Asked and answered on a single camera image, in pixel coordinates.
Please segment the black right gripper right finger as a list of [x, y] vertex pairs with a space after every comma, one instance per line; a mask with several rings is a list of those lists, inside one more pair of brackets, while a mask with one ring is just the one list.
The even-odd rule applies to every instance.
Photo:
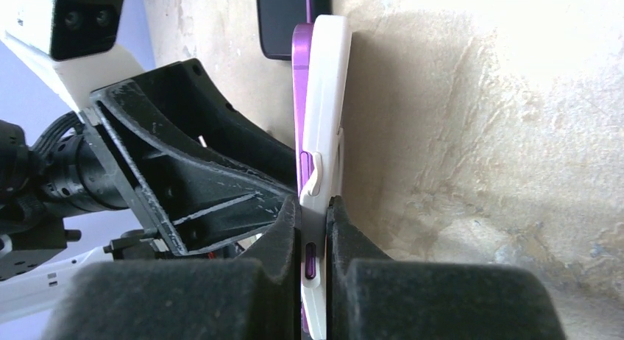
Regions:
[[327, 211], [331, 339], [564, 339], [546, 288], [523, 269], [396, 261]]

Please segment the dark smartphone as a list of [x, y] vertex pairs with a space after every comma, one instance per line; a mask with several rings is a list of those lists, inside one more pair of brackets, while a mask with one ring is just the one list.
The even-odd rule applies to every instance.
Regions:
[[303, 202], [309, 179], [315, 179], [316, 157], [303, 149], [308, 94], [308, 75], [313, 38], [313, 24], [303, 23], [295, 27], [292, 37], [292, 78], [294, 94], [294, 131], [297, 160], [297, 186], [302, 208], [300, 226], [302, 242], [302, 303], [305, 329], [312, 339], [325, 336], [325, 307], [318, 305], [316, 296], [319, 285], [319, 251], [315, 233], [317, 228], [311, 212]]

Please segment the clear beige phone case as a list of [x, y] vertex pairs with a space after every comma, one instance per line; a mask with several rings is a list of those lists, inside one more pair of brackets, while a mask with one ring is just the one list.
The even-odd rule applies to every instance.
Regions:
[[316, 157], [315, 179], [309, 179], [304, 206], [317, 228], [318, 305], [325, 307], [327, 337], [326, 217], [330, 199], [341, 194], [344, 172], [344, 131], [341, 114], [350, 59], [352, 32], [340, 15], [320, 15], [313, 24], [303, 149]]

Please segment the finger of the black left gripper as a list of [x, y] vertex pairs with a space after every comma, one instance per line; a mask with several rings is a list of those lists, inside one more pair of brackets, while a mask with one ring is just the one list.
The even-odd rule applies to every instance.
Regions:
[[192, 139], [290, 189], [297, 187], [294, 150], [238, 112], [196, 58], [133, 78], [154, 106]]
[[136, 82], [98, 89], [90, 101], [85, 139], [142, 228], [176, 256], [264, 230], [295, 191], [187, 136]]

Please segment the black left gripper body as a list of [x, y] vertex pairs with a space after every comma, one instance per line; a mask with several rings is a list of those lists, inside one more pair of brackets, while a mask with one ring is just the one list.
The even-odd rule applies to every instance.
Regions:
[[84, 135], [84, 124], [70, 111], [54, 120], [30, 147], [34, 155], [35, 196], [54, 216], [127, 210]]

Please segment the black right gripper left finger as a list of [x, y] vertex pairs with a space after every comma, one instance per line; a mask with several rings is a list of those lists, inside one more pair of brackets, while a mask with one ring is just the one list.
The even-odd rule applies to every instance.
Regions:
[[233, 259], [114, 261], [81, 268], [45, 339], [299, 339], [296, 198]]

